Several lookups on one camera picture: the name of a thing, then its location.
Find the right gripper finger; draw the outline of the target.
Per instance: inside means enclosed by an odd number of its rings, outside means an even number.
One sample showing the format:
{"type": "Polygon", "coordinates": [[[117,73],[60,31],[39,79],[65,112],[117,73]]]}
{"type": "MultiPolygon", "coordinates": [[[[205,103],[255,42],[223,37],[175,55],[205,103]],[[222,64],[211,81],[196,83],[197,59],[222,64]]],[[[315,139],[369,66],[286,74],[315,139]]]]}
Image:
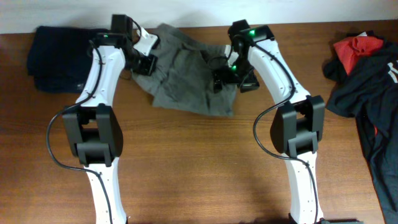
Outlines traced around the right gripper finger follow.
{"type": "Polygon", "coordinates": [[[255,77],[248,78],[247,80],[243,81],[243,83],[239,86],[239,90],[241,93],[254,91],[259,88],[260,84],[255,77]]]}
{"type": "Polygon", "coordinates": [[[213,73],[213,92],[219,93],[223,89],[223,82],[217,73],[213,73]]]}

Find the grey shorts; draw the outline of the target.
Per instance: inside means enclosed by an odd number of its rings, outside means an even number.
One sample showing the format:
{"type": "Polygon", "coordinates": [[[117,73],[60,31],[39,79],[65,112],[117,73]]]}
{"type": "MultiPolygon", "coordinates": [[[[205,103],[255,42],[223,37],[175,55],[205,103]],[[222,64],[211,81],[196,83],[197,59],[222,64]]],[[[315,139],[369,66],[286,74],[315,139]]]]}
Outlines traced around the grey shorts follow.
{"type": "Polygon", "coordinates": [[[153,96],[152,106],[207,116],[232,116],[236,87],[213,89],[214,69],[220,67],[225,45],[199,42],[181,30],[161,24],[153,30],[160,42],[151,54],[157,57],[149,76],[132,73],[132,79],[153,96]]]}

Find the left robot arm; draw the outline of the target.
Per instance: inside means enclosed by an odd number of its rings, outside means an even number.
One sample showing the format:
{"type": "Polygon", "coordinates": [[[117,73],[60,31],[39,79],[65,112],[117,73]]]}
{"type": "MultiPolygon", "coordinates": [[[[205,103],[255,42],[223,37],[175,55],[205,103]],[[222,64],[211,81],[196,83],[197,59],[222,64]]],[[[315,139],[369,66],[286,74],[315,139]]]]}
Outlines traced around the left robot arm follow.
{"type": "Polygon", "coordinates": [[[125,34],[99,34],[82,93],[62,113],[72,154],[90,181],[97,223],[127,223],[118,180],[123,132],[113,111],[113,99],[124,69],[152,73],[157,59],[150,51],[159,40],[157,35],[146,34],[133,44],[125,34]]]}

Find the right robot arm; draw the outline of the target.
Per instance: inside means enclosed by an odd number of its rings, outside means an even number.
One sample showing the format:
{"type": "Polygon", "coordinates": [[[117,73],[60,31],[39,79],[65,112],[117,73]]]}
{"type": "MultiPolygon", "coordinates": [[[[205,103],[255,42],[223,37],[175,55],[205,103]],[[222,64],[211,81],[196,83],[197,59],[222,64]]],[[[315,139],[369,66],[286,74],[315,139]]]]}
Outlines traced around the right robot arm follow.
{"type": "Polygon", "coordinates": [[[260,81],[265,83],[274,101],[270,136],[276,150],[266,153],[285,162],[291,193],[289,222],[322,223],[315,170],[323,134],[323,98],[312,96],[295,78],[269,26],[236,21],[228,37],[226,62],[213,72],[214,91],[234,85],[244,93],[257,90],[260,81]]]}

